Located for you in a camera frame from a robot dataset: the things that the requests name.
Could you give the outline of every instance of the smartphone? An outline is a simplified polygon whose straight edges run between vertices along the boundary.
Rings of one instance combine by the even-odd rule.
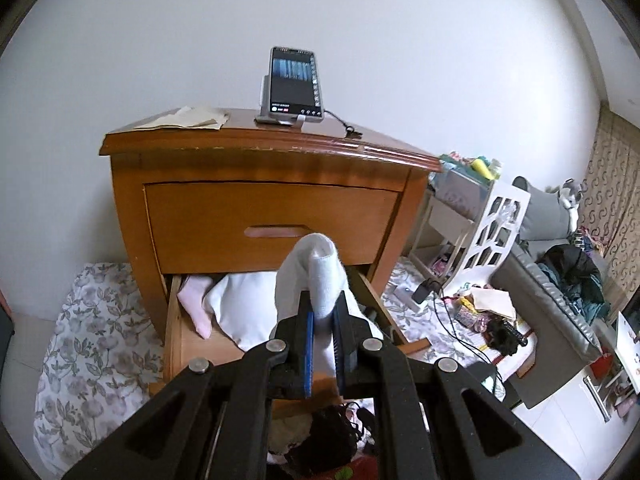
[[[284,46],[271,49],[269,64],[269,114],[288,120],[304,115],[305,121],[324,118],[318,63],[309,50]]]

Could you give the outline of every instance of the metal screw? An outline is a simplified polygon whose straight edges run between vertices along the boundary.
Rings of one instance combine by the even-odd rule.
[[[380,341],[380,339],[370,337],[362,342],[362,347],[370,352],[377,352],[382,348],[382,341]]]
[[[438,361],[438,368],[448,374],[455,372],[458,369],[458,363],[451,357],[445,357]]]
[[[267,350],[269,352],[282,352],[287,344],[282,339],[271,339],[267,341]]]
[[[194,357],[189,360],[189,370],[196,374],[203,374],[209,368],[209,361],[204,357]]]

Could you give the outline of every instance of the closed drawer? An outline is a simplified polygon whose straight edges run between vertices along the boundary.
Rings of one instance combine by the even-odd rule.
[[[308,232],[331,238],[345,265],[375,261],[398,194],[265,183],[146,186],[163,274],[277,269]]]

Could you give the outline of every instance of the floor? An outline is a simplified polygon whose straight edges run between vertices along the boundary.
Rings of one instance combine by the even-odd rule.
[[[32,439],[33,411],[42,359],[54,322],[15,314],[12,338],[0,384],[0,417],[20,452],[44,480],[53,475],[40,461]],[[622,448],[636,422],[640,406],[625,420],[614,413],[607,424],[593,403],[581,373],[532,410],[514,413],[555,450],[582,480],[598,480]]]
[[[585,374],[582,371],[532,410],[521,404],[513,413],[573,467],[582,480],[598,480],[640,420],[640,406],[634,405],[624,419],[614,412],[605,423],[582,382]]]
[[[44,480],[44,467],[33,444],[33,412],[38,379],[55,322],[14,313],[15,335],[9,344],[0,384],[0,418],[20,452]]]

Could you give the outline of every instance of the remote control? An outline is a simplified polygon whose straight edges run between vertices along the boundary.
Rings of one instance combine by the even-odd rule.
[[[520,346],[526,346],[529,344],[529,340],[520,333],[520,331],[514,327],[511,323],[509,323],[506,319],[503,319],[500,324],[505,327],[510,333],[512,333],[516,339],[518,340],[518,344]]]

